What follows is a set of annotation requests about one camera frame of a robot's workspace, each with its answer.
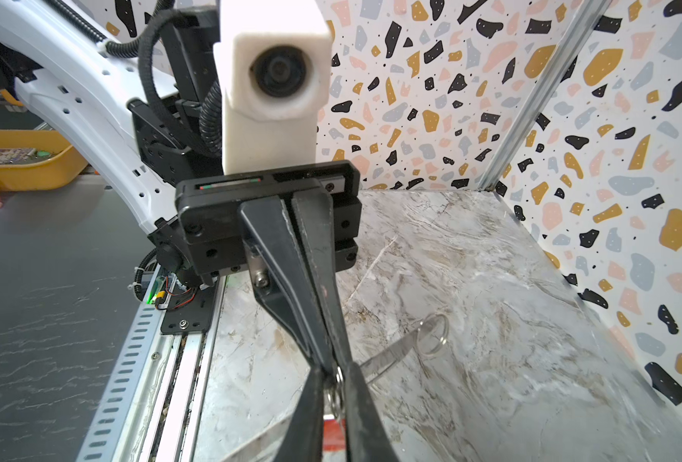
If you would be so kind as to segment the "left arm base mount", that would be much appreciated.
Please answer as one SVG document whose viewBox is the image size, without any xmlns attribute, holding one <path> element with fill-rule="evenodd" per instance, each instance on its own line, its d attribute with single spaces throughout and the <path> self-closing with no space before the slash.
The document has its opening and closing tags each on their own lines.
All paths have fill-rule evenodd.
<svg viewBox="0 0 682 462">
<path fill-rule="evenodd" d="M 188 289 L 177 276 L 156 264 L 156 249 L 150 250 L 134 268 L 129 290 L 143 302 L 148 314 L 160 319 L 165 336 L 208 333 L 218 313 L 223 288 L 220 285 Z"/>
</svg>

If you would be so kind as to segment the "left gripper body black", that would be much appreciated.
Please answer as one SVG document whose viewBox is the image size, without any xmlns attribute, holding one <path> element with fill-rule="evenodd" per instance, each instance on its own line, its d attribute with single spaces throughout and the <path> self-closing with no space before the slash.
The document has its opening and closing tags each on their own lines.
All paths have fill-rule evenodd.
<svg viewBox="0 0 682 462">
<path fill-rule="evenodd" d="M 283 167 L 183 181 L 177 186 L 177 221 L 185 260 L 202 283 L 246 269 L 239 206 L 250 200 L 319 188 L 333 201 L 335 269 L 356 263 L 361 218 L 360 173 L 349 161 Z"/>
</svg>

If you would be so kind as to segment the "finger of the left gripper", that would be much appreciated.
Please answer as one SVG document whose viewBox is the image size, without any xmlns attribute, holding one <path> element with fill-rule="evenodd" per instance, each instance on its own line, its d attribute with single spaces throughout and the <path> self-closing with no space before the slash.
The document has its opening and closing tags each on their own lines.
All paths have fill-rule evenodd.
<svg viewBox="0 0 682 462">
<path fill-rule="evenodd" d="M 263 261 L 269 278 L 254 289 L 257 301 L 293 337 L 308 363 L 329 375 L 333 351 L 286 202 L 277 196 L 247 201 L 239 216 L 250 254 Z"/>
<path fill-rule="evenodd" d="M 341 370 L 354 363 L 336 284 L 333 201 L 320 189 L 295 192 L 292 207 L 333 358 Z"/>
</svg>

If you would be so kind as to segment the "red key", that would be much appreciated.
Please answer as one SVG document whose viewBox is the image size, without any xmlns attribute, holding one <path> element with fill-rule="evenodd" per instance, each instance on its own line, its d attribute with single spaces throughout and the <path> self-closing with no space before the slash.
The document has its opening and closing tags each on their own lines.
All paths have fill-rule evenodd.
<svg viewBox="0 0 682 462">
<path fill-rule="evenodd" d="M 323 452 L 345 452 L 346 420 L 325 419 L 323 425 Z"/>
</svg>

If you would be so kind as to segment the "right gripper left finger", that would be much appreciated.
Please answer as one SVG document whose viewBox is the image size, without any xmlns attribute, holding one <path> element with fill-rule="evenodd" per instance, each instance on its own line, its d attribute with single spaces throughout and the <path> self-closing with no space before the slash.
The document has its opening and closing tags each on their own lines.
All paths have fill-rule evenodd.
<svg viewBox="0 0 682 462">
<path fill-rule="evenodd" d="M 325 375 L 312 366 L 275 462 L 318 462 L 324 438 Z"/>
</svg>

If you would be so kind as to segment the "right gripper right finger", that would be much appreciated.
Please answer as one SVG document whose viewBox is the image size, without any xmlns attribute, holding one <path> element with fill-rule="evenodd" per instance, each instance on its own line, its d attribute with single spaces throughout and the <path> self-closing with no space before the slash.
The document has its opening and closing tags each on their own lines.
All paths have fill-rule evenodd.
<svg viewBox="0 0 682 462">
<path fill-rule="evenodd" d="M 346 419 L 347 460 L 354 462 L 399 461 L 384 430 L 360 365 L 354 362 L 348 364 L 344 371 L 343 403 Z"/>
</svg>

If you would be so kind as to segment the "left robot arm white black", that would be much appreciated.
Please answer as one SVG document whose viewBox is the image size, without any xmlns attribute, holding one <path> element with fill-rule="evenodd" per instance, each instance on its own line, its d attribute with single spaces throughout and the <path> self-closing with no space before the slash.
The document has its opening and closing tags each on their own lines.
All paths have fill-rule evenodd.
<svg viewBox="0 0 682 462">
<path fill-rule="evenodd" d="M 0 1 L 0 86 L 110 182 L 182 299 L 247 271 L 310 366 L 348 375 L 360 175 L 315 158 L 332 49 L 312 1 L 161 1 L 130 42 L 72 1 Z"/>
</svg>

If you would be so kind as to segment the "metal keyring plate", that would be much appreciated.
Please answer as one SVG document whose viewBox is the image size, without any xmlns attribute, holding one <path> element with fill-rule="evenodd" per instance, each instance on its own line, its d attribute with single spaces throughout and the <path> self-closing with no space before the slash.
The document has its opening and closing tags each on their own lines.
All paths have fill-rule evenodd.
<svg viewBox="0 0 682 462">
<path fill-rule="evenodd" d="M 410 352 L 421 358 L 435 357 L 448 343 L 450 323 L 443 314 L 429 315 L 414 328 L 376 356 L 365 361 L 360 369 L 366 384 L 371 386 L 387 371 L 406 359 Z M 233 450 L 223 461 L 264 460 L 271 448 L 279 446 L 290 427 L 292 415 L 286 415 Z"/>
</svg>

